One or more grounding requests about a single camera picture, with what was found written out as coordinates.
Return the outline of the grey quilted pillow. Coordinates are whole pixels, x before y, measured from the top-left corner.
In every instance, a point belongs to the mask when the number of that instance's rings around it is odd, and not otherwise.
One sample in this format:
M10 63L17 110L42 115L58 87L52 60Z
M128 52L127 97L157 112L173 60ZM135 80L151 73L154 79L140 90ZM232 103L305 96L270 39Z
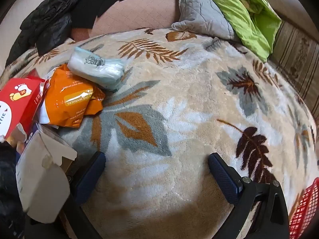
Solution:
M179 21L171 25L176 31L239 42L240 39L213 0L178 0Z

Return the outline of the red foot print box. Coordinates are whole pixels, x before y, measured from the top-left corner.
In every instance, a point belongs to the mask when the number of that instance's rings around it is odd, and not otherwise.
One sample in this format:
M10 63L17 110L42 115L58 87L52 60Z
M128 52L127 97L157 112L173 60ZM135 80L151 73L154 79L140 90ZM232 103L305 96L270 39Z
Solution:
M1 90L1 142L12 137L25 142L48 81L12 78Z

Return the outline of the striped beige headboard cushion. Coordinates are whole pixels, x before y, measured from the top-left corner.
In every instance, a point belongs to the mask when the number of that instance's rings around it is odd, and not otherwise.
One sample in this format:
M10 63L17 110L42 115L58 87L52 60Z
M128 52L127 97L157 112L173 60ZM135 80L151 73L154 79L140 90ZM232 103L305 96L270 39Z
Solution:
M282 76L294 87L318 118L318 42L302 30L283 21L269 57Z

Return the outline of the orange wipes pouch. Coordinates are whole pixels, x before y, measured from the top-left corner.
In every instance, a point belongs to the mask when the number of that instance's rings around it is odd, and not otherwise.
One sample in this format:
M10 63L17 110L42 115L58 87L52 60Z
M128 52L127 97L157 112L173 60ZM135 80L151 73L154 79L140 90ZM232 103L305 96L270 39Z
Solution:
M38 110L41 124L78 128L84 116L103 109L104 92L94 83L73 74L62 64L49 80L42 105Z

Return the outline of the green floral quilt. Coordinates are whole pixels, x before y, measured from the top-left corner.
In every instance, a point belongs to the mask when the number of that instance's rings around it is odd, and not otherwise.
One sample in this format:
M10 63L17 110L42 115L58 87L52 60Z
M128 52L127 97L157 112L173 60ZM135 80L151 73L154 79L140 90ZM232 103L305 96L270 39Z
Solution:
M213 0L241 42L262 62L273 53L282 20L267 0Z

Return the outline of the black puffer jacket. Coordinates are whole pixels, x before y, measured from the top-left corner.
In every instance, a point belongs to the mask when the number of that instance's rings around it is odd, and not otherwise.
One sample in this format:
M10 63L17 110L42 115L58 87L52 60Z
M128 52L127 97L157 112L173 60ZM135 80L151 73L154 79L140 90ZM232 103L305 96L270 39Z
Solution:
M64 43L71 30L71 9L78 0L44 0L21 23L20 34L12 45L6 66L30 48L40 56Z

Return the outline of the leaf pattern fleece blanket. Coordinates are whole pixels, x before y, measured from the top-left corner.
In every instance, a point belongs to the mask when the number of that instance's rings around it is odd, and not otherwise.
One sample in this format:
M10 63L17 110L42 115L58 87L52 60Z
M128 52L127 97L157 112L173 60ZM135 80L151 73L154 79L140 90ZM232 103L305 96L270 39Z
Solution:
M316 123L295 89L245 47L169 29L67 40L39 56L29 50L1 84L66 63L75 48L122 59L125 73L102 111L60 128L78 152L107 157L83 205L103 238L211 238L230 213L208 168L216 152L242 176L277 180L288 210L318 177Z

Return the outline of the white cardboard box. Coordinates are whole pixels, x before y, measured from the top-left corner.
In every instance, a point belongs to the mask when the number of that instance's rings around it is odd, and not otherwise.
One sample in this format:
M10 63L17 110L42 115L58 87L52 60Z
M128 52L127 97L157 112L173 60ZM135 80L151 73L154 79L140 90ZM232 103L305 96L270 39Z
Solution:
M48 127L35 123L16 165L23 211L40 223L53 223L70 195L66 172L77 152Z

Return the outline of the blue tissue pack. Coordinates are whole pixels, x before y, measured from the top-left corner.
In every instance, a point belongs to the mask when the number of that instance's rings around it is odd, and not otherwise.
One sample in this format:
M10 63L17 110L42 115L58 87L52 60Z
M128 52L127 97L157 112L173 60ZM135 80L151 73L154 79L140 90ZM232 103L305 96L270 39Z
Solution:
M117 90L124 76L125 62L105 59L88 50L76 47L67 64L75 75L87 79L107 90Z

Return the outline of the red plastic basket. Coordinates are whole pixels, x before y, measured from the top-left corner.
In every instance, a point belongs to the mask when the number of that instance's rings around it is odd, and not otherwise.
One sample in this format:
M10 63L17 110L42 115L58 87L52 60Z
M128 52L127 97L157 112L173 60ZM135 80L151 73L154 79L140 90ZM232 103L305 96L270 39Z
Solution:
M294 215L290 218L290 238L301 238L318 211L318 177L314 179L311 186L303 191L298 199L299 202L298 205L295 205Z

